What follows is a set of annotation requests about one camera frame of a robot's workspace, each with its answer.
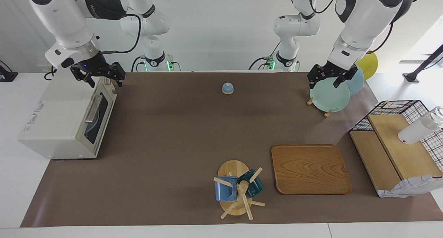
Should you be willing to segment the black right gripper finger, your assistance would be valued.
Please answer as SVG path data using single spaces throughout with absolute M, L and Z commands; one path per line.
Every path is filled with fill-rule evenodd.
M 70 68 L 70 70 L 77 81 L 86 82 L 88 85 L 90 85 L 90 87 L 95 88 L 95 81 L 93 80 L 90 72 L 83 74 L 80 68 Z
M 118 87 L 123 86 L 123 81 L 125 80 L 126 72 L 118 62 L 114 62 L 109 65 L 109 78 L 114 80 Z

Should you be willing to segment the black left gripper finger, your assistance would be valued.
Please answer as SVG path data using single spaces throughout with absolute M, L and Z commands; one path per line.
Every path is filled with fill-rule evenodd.
M 333 82 L 333 86 L 334 88 L 338 88 L 341 83 L 353 79 L 354 75 L 337 75 L 335 77 L 336 78 Z
M 312 69 L 308 72 L 307 78 L 309 81 L 310 89 L 313 89 L 315 85 L 324 78 L 323 67 L 313 66 Z

